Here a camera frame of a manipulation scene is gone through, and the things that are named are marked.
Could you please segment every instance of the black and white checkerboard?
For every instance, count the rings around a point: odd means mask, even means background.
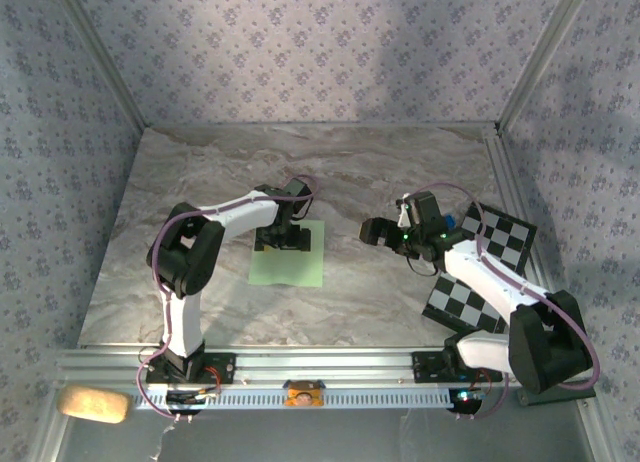
[[[482,246],[504,265],[522,275],[536,235],[536,226],[481,205],[487,223]],[[469,234],[480,232],[480,214],[475,206],[469,207],[461,227]],[[491,305],[464,282],[449,274],[439,276],[422,315],[457,332],[479,328],[501,333],[506,327],[506,322]]]

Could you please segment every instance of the marble table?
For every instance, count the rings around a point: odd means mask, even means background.
[[[325,125],[147,129],[79,343],[159,341],[162,306],[145,256],[175,204],[226,202],[296,173],[322,184],[308,218],[325,221],[324,286],[250,286],[253,234],[238,237],[203,293],[207,343],[440,345],[452,332],[421,316],[435,278],[358,231],[368,217],[395,218],[397,197],[437,180],[501,206],[485,145],[436,127]],[[460,217],[468,206],[462,194],[436,194],[443,212]]]

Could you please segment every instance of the floral wallpaper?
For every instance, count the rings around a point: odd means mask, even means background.
[[[497,120],[558,0],[82,0],[145,120]]]
[[[507,143],[538,244],[582,303],[601,392],[640,460],[640,0],[586,0]]]
[[[0,460],[74,347],[138,137],[56,0],[0,7]]]

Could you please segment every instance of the green paper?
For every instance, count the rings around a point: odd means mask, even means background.
[[[284,284],[322,287],[324,270],[324,221],[301,220],[298,225],[311,229],[311,250],[278,250],[268,247],[251,254],[250,285]]]

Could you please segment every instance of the robotic arm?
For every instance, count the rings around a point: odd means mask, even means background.
[[[443,356],[451,373],[482,367],[512,373],[538,394],[592,367],[579,336],[539,300],[555,304],[584,331],[574,297],[565,291],[550,294],[486,252],[480,256],[477,241],[459,228],[448,230],[431,192],[406,194],[396,205],[397,223],[369,219],[362,224],[360,239],[377,245],[383,238],[384,245],[399,255],[432,262],[468,284],[509,324],[508,335],[477,330],[447,339]]]
[[[291,222],[304,217],[296,218],[295,214],[312,200],[309,187],[294,178],[283,189],[261,185],[244,197],[216,206],[196,208],[185,202],[173,208],[166,223],[194,214],[171,223],[157,256],[159,282],[169,292],[169,300],[163,297],[164,320],[171,320],[171,328],[167,323],[164,327],[163,342],[169,340],[169,332],[171,340],[163,355],[178,376],[190,381],[202,368],[200,298],[213,275],[221,245],[257,229],[256,250],[268,245],[308,251],[310,231]],[[147,254],[150,267],[156,244],[157,239]]]

